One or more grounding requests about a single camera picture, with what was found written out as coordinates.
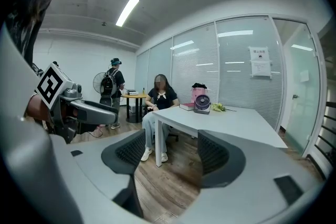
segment gray pants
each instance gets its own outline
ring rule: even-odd
[[[119,98],[112,98],[112,107],[115,109],[118,109],[118,111],[120,111],[120,97]],[[117,122],[115,122],[114,125],[118,125],[119,124],[119,115],[118,115],[118,120]]]
[[[153,148],[153,144],[155,143],[154,134],[155,134],[155,117],[153,112],[149,112],[146,114],[145,117],[142,119],[142,127],[145,129],[146,132],[146,147]],[[163,132],[163,140],[161,144],[162,153],[167,152],[166,147],[166,139],[169,134],[169,125],[162,123],[162,132]]]

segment red book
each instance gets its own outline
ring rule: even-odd
[[[185,110],[193,110],[194,103],[180,104],[180,108]]]

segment sneaker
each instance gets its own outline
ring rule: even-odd
[[[166,161],[168,161],[168,156],[167,156],[167,153],[162,153],[161,154],[161,161],[164,163]]]
[[[111,129],[112,130],[114,130],[114,129],[116,129],[116,128],[119,128],[120,127],[120,124],[117,124],[117,125],[113,125],[113,124],[111,124]]]
[[[146,147],[146,149],[145,149],[145,153],[143,154],[141,160],[142,160],[143,162],[147,161],[149,155],[152,154],[152,152],[153,152],[153,149],[152,149],[152,148]]]

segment standing fan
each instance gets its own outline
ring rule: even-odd
[[[105,78],[105,76],[106,76],[106,72],[101,72],[101,73],[98,73],[93,79],[93,88],[99,94],[102,94],[104,92],[104,86],[102,84],[102,81]]]
[[[194,102],[194,112],[200,114],[210,113],[210,98],[205,94],[199,95]]]

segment white bow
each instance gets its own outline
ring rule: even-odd
[[[166,92],[164,92],[164,93],[159,93],[158,92],[157,99],[159,99],[161,96],[163,96],[163,98],[166,99]]]

